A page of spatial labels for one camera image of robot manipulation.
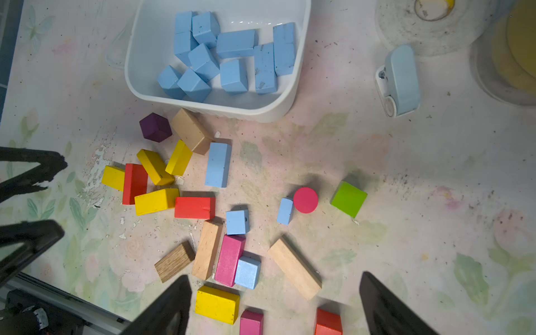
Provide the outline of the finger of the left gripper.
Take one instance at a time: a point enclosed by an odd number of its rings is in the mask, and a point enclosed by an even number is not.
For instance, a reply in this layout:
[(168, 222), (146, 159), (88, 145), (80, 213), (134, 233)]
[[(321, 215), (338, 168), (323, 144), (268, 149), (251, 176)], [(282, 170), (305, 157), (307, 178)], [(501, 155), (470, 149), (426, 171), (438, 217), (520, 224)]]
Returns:
[(52, 181), (58, 173), (68, 167), (65, 157), (60, 153), (35, 149), (1, 147), (1, 161), (38, 164), (1, 183), (1, 202), (16, 195), (46, 190), (46, 187), (40, 184)]
[(1, 286), (46, 252), (65, 232), (54, 220), (44, 220), (1, 226), (1, 247), (19, 244), (9, 255), (1, 258)]

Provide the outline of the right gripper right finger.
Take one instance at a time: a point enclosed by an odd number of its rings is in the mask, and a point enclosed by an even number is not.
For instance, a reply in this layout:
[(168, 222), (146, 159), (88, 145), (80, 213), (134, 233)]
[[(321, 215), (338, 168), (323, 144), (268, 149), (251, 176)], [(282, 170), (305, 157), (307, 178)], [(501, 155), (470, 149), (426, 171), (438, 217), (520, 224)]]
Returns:
[(370, 334), (435, 334), (371, 272), (363, 272), (360, 297)]

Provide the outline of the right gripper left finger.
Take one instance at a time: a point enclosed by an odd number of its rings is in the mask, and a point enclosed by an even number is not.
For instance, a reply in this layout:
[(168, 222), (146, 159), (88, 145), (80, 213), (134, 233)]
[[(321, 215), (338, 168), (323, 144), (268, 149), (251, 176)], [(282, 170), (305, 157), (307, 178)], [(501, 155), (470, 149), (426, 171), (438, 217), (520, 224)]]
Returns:
[(192, 293), (188, 276), (180, 276), (121, 334), (185, 334)]

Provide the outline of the small blue block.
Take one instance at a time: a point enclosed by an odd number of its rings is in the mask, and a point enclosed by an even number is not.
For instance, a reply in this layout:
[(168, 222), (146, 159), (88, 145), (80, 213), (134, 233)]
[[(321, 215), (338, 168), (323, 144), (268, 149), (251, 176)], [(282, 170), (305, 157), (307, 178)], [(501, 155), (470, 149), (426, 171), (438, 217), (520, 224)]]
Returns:
[(292, 219), (293, 208), (294, 208), (294, 204), (293, 204), (292, 199), (282, 198), (280, 207), (279, 207), (279, 212), (278, 212), (277, 219), (276, 219), (277, 222), (282, 225), (288, 226)]

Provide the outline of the blue long block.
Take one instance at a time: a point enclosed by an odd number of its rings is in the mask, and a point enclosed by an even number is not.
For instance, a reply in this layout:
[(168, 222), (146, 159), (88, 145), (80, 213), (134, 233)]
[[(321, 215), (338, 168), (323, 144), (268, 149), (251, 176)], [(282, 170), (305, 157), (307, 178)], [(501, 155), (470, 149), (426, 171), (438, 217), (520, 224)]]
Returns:
[(205, 186), (226, 188), (232, 147), (226, 143), (212, 142), (209, 148)]
[(274, 26), (273, 39), (276, 75), (292, 74), (296, 58), (294, 22)]
[(216, 53), (222, 59), (253, 56), (258, 44), (255, 29), (220, 33), (216, 42)]

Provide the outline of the blue thin block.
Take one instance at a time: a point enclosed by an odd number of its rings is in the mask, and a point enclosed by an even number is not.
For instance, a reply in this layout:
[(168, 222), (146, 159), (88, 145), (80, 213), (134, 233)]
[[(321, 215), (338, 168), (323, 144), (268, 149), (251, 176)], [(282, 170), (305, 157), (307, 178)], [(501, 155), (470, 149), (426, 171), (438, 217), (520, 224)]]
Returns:
[(255, 90), (257, 94), (277, 92), (277, 78), (274, 65), (274, 44), (267, 43), (253, 49), (255, 66)]

